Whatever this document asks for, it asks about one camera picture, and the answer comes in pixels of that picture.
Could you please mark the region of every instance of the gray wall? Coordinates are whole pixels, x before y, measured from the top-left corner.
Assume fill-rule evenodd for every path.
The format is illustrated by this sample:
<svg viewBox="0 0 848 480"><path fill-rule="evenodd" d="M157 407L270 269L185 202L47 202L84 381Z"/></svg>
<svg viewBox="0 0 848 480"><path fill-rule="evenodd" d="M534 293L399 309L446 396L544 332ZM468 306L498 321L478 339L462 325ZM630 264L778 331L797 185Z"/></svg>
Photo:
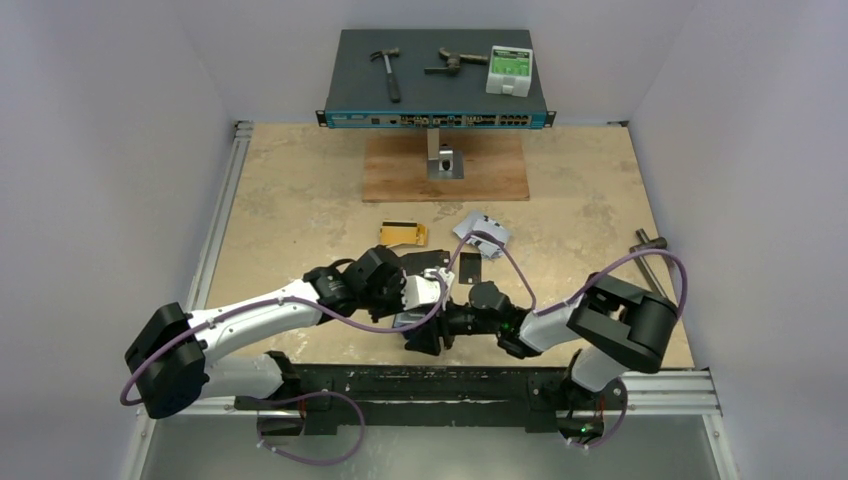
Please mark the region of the gray wall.
<svg viewBox="0 0 848 480"><path fill-rule="evenodd" d="M186 293L232 127L163 0L0 2L0 65L0 478L115 478L123 352Z"/></svg>
<svg viewBox="0 0 848 480"><path fill-rule="evenodd" d="M557 121L602 123L633 115L695 0L175 2L238 119L314 122L342 28L528 28Z"/></svg>
<svg viewBox="0 0 848 480"><path fill-rule="evenodd" d="M848 4L703 0L634 116L749 479L848 477Z"/></svg>

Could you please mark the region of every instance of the wooden board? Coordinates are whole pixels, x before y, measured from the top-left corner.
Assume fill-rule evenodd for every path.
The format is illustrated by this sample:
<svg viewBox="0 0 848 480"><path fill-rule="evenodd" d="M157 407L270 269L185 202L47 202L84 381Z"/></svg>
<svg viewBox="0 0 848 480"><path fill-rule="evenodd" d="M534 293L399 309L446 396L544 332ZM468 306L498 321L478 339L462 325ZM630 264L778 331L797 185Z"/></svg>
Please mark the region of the wooden board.
<svg viewBox="0 0 848 480"><path fill-rule="evenodd" d="M529 200L527 169L517 134L442 135L460 150L465 162L462 180L427 178L424 136L378 136L365 147L364 202Z"/></svg>

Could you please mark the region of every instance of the metal bracket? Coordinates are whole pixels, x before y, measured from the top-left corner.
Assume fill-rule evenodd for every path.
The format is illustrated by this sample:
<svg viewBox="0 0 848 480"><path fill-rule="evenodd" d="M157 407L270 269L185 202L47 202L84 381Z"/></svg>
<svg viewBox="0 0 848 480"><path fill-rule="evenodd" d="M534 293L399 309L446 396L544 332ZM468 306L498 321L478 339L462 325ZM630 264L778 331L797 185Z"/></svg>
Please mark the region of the metal bracket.
<svg viewBox="0 0 848 480"><path fill-rule="evenodd" d="M315 110L315 117L318 119L319 127L326 127L327 124L327 113L324 110Z"/></svg>
<svg viewBox="0 0 848 480"><path fill-rule="evenodd" d="M427 129L427 178L460 180L465 178L462 152L439 143L439 129Z"/></svg>
<svg viewBox="0 0 848 480"><path fill-rule="evenodd" d="M554 119L556 119L556 112L550 111L548 115L545 117L545 128L550 128L554 126Z"/></svg>

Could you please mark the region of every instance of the metal stand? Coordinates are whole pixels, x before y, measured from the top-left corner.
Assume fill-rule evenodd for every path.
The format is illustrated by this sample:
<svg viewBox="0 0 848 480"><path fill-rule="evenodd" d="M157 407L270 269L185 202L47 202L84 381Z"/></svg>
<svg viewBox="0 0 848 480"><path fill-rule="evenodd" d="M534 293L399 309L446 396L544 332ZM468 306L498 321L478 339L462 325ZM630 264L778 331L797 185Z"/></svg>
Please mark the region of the metal stand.
<svg viewBox="0 0 848 480"><path fill-rule="evenodd" d="M462 152L439 143L439 129L427 129L427 177L430 180L461 180L465 178Z"/></svg>

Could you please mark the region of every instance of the white box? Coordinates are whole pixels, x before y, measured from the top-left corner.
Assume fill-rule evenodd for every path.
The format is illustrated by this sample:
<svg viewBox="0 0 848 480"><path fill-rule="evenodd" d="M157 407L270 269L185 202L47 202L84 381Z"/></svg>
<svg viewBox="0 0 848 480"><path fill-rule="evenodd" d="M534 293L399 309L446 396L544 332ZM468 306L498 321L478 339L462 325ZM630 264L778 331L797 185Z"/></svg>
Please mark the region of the white box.
<svg viewBox="0 0 848 480"><path fill-rule="evenodd" d="M492 47L486 93L526 97L532 80L533 50L498 45Z"/></svg>

